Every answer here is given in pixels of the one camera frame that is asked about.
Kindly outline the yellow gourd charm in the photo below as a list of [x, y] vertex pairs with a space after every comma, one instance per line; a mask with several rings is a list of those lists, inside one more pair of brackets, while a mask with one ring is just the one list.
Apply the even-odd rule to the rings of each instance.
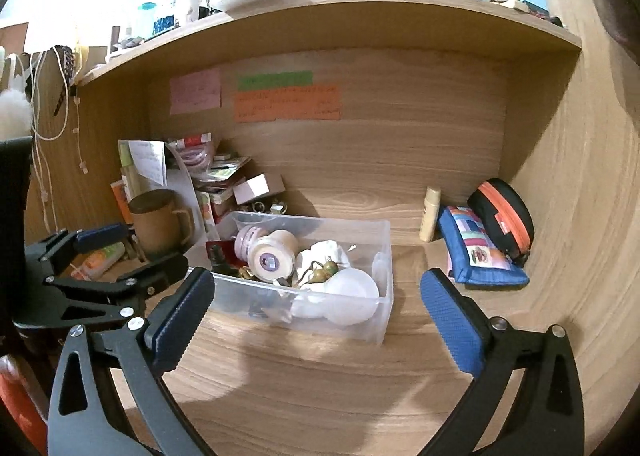
[[296, 287], [302, 288], [304, 285], [323, 284], [343, 268], [345, 268], [345, 265], [340, 265], [332, 259], [324, 263], [312, 261], [303, 274], [299, 276]]

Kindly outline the white round plastic lid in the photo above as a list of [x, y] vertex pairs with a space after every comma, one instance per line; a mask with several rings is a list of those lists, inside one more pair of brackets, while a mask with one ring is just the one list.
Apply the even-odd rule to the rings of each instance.
[[380, 291], [374, 279], [359, 268], [342, 268], [326, 282], [303, 286], [293, 300], [295, 318], [347, 327], [370, 320], [378, 308]]

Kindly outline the red object in bin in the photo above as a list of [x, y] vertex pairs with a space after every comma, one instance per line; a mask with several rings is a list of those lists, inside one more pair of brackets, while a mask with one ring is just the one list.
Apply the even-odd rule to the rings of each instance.
[[221, 246], [222, 250], [224, 250], [224, 256], [226, 257], [227, 261], [235, 268], [240, 268], [245, 264], [245, 262], [242, 262], [237, 257], [235, 257], [233, 240], [218, 240], [216, 244]]

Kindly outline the orange green lotion tube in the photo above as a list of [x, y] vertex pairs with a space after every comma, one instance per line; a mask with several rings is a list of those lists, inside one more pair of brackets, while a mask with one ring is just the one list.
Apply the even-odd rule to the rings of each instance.
[[122, 242], [93, 251], [79, 266], [72, 266], [72, 276], [75, 280], [97, 280], [106, 273], [125, 254], [126, 248]]

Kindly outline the orange book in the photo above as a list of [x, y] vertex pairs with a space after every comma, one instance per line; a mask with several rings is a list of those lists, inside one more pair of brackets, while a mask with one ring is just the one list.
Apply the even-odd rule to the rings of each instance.
[[116, 200], [116, 205], [119, 208], [122, 220], [127, 225], [134, 223], [128, 206], [127, 194], [125, 190], [125, 184], [123, 180], [118, 180], [111, 184], [111, 190]]

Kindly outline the white tape roll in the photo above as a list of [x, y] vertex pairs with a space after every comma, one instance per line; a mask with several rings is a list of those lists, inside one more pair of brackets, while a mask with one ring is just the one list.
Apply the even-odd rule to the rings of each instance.
[[248, 250], [248, 266], [258, 280], [273, 283], [294, 272], [298, 240], [287, 230], [277, 230], [254, 240]]

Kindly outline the fruit print carton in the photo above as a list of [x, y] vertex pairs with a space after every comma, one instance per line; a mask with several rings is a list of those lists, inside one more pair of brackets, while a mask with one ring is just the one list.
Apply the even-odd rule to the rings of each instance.
[[198, 198], [198, 205], [200, 206], [205, 233], [207, 235], [207, 238], [209, 240], [212, 240], [216, 237], [217, 230], [210, 195], [206, 192], [200, 192], [198, 190], [196, 192], [196, 198]]

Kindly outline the blue patchwork pouch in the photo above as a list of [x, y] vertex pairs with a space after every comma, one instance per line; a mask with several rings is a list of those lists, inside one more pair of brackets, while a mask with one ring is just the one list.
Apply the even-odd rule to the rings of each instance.
[[529, 283], [524, 270], [495, 246], [470, 208], [442, 208], [437, 225], [447, 247], [450, 280], [483, 288], [515, 288]]

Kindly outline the black orange round case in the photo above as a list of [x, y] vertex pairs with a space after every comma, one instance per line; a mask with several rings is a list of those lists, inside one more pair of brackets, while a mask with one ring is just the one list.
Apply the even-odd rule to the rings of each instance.
[[496, 247], [522, 268], [532, 250], [535, 228], [524, 200], [514, 188], [500, 178], [488, 179], [468, 198], [468, 206], [483, 222]]

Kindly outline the clear plastic storage bin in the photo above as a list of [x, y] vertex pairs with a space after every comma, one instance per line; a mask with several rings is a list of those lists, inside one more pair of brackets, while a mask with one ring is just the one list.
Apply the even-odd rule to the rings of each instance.
[[394, 303], [386, 221], [233, 211], [186, 257], [213, 272], [215, 311], [311, 334], [384, 340]]

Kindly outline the white crumpled cloth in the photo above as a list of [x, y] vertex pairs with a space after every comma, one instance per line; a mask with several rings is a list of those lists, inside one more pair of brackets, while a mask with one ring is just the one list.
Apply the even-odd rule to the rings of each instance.
[[310, 268], [324, 265], [326, 262], [334, 262], [338, 268], [350, 268], [347, 251], [335, 240], [322, 240], [315, 242], [309, 248], [302, 250], [295, 258], [294, 280], [298, 284], [306, 283], [311, 278], [308, 273]]

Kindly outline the pink sticky note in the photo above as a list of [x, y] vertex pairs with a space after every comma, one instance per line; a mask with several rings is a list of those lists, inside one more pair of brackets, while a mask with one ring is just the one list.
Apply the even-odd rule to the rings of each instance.
[[169, 81], [171, 115], [192, 114], [221, 106], [221, 78], [217, 67], [191, 72]]

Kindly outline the cream small tube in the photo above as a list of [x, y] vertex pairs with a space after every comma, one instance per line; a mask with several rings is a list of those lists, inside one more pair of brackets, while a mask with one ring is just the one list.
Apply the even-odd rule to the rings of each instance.
[[440, 210], [440, 189], [427, 187], [423, 199], [422, 219], [419, 231], [421, 242], [431, 242], [435, 234], [435, 228]]

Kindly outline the orange sticky note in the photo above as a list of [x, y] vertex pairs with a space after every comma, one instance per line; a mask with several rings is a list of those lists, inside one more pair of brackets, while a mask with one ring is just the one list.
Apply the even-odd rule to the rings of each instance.
[[238, 92], [233, 101], [235, 122], [276, 120], [340, 120], [341, 91], [334, 84], [286, 86]]

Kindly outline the green sticky note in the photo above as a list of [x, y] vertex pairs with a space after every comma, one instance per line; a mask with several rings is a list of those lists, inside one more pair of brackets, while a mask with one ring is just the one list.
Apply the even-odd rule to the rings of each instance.
[[310, 70], [296, 72], [272, 72], [242, 76], [238, 79], [240, 92], [289, 88], [290, 86], [311, 86], [314, 74]]

